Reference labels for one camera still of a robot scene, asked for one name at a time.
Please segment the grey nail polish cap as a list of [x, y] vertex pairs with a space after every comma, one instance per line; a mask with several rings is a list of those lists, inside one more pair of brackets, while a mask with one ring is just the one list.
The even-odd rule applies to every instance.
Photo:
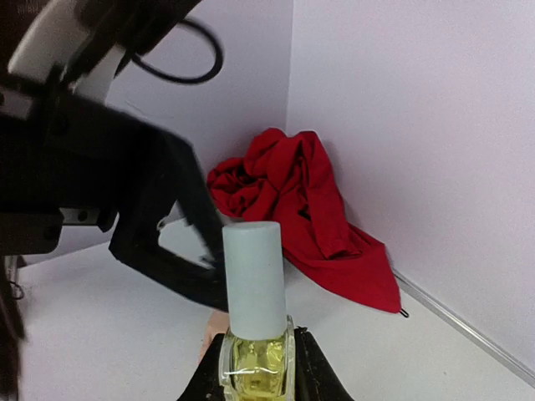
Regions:
[[280, 225], [241, 222], [222, 229], [232, 334], [246, 340], [279, 338], [286, 331]]

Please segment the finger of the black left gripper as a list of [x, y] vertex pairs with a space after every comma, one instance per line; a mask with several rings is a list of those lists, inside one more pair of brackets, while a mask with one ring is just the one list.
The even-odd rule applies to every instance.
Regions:
[[227, 310], [222, 221], [192, 147], [152, 134], [134, 158], [110, 252], [195, 303]]

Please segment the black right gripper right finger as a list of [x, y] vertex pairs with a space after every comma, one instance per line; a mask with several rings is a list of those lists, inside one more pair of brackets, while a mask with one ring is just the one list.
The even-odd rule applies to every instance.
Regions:
[[300, 401], [354, 401], [332, 369], [313, 334], [294, 330], [295, 399]]

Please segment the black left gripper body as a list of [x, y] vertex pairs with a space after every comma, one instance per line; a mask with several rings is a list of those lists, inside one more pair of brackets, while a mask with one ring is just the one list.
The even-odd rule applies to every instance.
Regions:
[[163, 129], [47, 84], [2, 84], [2, 254], [50, 253], [64, 226], [96, 226], [115, 255], [160, 255], [166, 213]]

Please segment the yellow nail polish bottle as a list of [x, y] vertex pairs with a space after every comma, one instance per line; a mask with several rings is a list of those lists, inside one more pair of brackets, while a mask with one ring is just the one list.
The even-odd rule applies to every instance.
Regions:
[[230, 401], [294, 401], [296, 346], [293, 319], [282, 336], [245, 340], [227, 331], [222, 340], [218, 379]]

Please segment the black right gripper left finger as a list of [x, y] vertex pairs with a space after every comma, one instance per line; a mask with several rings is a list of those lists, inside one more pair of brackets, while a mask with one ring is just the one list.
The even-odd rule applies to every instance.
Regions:
[[217, 334], [199, 362], [190, 382], [177, 401], [223, 401], [219, 384], [219, 357], [224, 335]]

